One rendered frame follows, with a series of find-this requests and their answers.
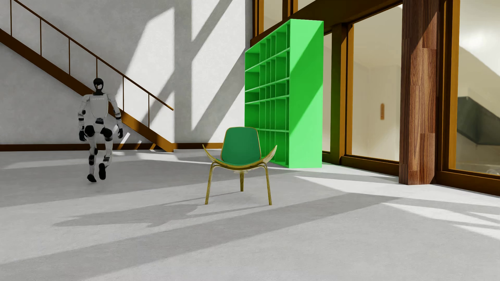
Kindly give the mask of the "white robot right leg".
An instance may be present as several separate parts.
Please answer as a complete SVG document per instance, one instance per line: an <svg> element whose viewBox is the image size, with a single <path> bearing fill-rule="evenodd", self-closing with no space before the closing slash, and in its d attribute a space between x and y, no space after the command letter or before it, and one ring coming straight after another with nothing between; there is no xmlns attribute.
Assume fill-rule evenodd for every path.
<svg viewBox="0 0 500 281"><path fill-rule="evenodd" d="M88 140L90 144L90 150L89 150L89 174L87 176L87 179L90 182L97 182L97 180L94 177L94 171L95 171L95 156L97 155L97 143L96 143L96 137L95 137L95 130L93 125L87 125L84 129L84 133L86 135L86 139Z"/></svg>

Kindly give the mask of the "white robot leg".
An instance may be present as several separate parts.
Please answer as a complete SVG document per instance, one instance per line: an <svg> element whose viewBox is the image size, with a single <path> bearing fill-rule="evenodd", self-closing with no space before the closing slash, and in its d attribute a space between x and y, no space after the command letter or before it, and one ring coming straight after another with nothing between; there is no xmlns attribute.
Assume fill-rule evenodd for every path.
<svg viewBox="0 0 500 281"><path fill-rule="evenodd" d="M104 137L105 142L105 155L103 157L103 162L99 164L98 175L101 180L105 180L107 172L106 169L111 163L111 154L113 147L113 132L110 129L107 129L105 125L100 125L102 127L100 134Z"/></svg>
<svg viewBox="0 0 500 281"><path fill-rule="evenodd" d="M87 176L87 179L90 182L97 182L97 180L94 177L94 171L95 171L95 156L97 155L97 143L96 143L96 137L95 137L95 130L93 125L87 125L84 129L84 133L86 135L86 139L88 140L90 144L90 150L89 150L89 174Z"/></svg>

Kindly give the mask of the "white robot left leg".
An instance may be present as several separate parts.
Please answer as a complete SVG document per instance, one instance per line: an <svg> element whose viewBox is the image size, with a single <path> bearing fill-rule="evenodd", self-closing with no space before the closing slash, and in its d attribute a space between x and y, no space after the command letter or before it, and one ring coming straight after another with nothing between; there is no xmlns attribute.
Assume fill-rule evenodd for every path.
<svg viewBox="0 0 500 281"><path fill-rule="evenodd" d="M111 154L113 147L113 132L110 129L107 129L105 125L100 125L102 127L100 134L104 137L105 142L105 155L103 157L103 162L99 164L98 175L101 180L105 180L107 172L106 169L111 163Z"/></svg>

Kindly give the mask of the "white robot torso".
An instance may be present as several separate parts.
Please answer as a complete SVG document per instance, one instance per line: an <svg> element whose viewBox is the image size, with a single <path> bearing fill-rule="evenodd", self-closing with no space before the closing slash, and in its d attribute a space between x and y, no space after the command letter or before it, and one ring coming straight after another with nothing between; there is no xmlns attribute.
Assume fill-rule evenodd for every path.
<svg viewBox="0 0 500 281"><path fill-rule="evenodd" d="M95 124L104 125L104 119L108 115L109 98L106 93L91 94L89 98L89 107L95 119Z"/></svg>

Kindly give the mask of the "brown staircase with railing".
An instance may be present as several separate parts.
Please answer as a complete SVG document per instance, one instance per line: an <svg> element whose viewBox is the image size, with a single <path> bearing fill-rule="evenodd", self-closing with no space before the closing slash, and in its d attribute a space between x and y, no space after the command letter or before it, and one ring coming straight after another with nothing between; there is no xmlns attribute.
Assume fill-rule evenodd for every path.
<svg viewBox="0 0 500 281"><path fill-rule="evenodd" d="M18 39L16 39L13 36L13 2L17 3L19 6L24 8L26 11L30 12L32 15L36 16L39 19L39 30L40 30L40 50L39 52L36 52L26 44L22 43ZM146 149L146 150L153 150L156 146L159 147L160 149L163 149L165 151L173 152L175 149L177 149L177 144L169 142L167 139L159 135L157 132L153 131L150 127L150 120L147 121L147 125L143 124L139 120L135 119L128 113L124 111L124 102L125 102L125 96L124 96L124 91L125 91L125 80L127 80L129 83L135 85L137 88L141 89L144 93L147 93L148 95L148 100L147 100L147 106L150 105L151 98L154 98L157 100L160 104L166 106L170 110L174 110L173 107L170 105L166 104L164 101L153 95L151 92L146 90L144 87L140 86L137 82L134 80L130 79L128 76L117 70L115 67L110 65L108 62L104 61L101 59L99 56L88 50L86 47L84 47L82 44L79 42L75 41L73 38L65 34L63 31L55 27L53 24L48 22L46 19L43 17L39 16L37 13L35 13L33 10L29 9L26 5L21 3L19 0L9 0L9 33L7 33L5 30L0 28L0 43L4 44L5 46L9 47L13 51L15 51L17 54L21 55L23 58L26 60L30 61L33 63L35 66L39 67L41 70L46 72L47 74L51 75L53 78L57 79L58 81L62 82L64 85L69 87L71 90L75 91L76 93L80 95L85 95L89 94L92 92L92 89L88 86L86 86L84 83L79 81L77 78L72 76L71 74L71 45L72 43L76 46L79 46L81 49L85 50L88 52L90 55L92 55L95 60L96 60L96 75L98 75L98 66L99 62L103 63L104 65L108 66L110 69L114 70L117 74L119 74L122 77L122 108L120 109L122 113L122 121L125 125L127 125L131 130L137 132L140 134L142 137L146 138L147 140L151 141L152 144L114 144L114 149L117 150L138 150L138 149ZM61 35L65 36L67 38L67 54L68 54L68 69L67 71L63 70L62 68L56 66L54 63L43 57L42 54L42 23L45 23L47 26L53 28L55 31L59 32Z"/></svg>

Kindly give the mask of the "green shell chair wooden legs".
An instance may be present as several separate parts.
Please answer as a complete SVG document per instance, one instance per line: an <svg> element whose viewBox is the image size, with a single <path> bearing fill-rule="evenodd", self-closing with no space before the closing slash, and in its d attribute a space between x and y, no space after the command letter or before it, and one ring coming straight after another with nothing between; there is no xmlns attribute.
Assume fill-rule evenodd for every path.
<svg viewBox="0 0 500 281"><path fill-rule="evenodd" d="M205 198L206 205L209 202L212 173L216 167L233 170L235 173L240 174L241 191L244 190L244 174L259 167L264 168L266 172L268 201L269 204L272 205L267 163L276 153L277 146L275 146L267 156L262 157L258 131L253 127L237 126L230 127L226 130L222 144L221 159L213 157L204 145L202 147L208 158L212 161L209 170L208 188Z"/></svg>

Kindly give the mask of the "bright green shelving unit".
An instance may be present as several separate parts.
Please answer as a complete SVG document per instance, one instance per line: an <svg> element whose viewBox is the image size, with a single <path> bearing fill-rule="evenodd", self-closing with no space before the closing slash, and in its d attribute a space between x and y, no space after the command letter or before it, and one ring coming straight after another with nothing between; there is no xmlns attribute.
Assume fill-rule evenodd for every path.
<svg viewBox="0 0 500 281"><path fill-rule="evenodd" d="M245 53L245 126L262 156L287 168L322 166L323 21L290 19Z"/></svg>

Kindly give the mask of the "dark wooden pillar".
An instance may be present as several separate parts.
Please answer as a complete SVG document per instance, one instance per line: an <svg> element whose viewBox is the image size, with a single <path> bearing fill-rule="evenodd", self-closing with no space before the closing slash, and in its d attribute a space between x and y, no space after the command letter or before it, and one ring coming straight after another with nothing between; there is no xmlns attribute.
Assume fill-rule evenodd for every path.
<svg viewBox="0 0 500 281"><path fill-rule="evenodd" d="M403 0L399 182L435 174L440 0Z"/></svg>

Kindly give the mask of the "brown wooden window frame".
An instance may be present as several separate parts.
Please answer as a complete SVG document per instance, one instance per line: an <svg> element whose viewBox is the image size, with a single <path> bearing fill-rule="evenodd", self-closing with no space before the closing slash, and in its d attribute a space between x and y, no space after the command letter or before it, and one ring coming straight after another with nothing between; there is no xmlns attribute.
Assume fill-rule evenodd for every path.
<svg viewBox="0 0 500 281"><path fill-rule="evenodd" d="M403 4L403 0L314 0L302 9L283 0L283 20L264 30L264 0L253 0L251 46L295 18L323 21L332 34L330 151L327 163L398 176L399 161L352 155L354 23ZM459 74L460 0L440 0L438 87L436 91L435 174L431 183L500 196L500 176L455 168Z"/></svg>

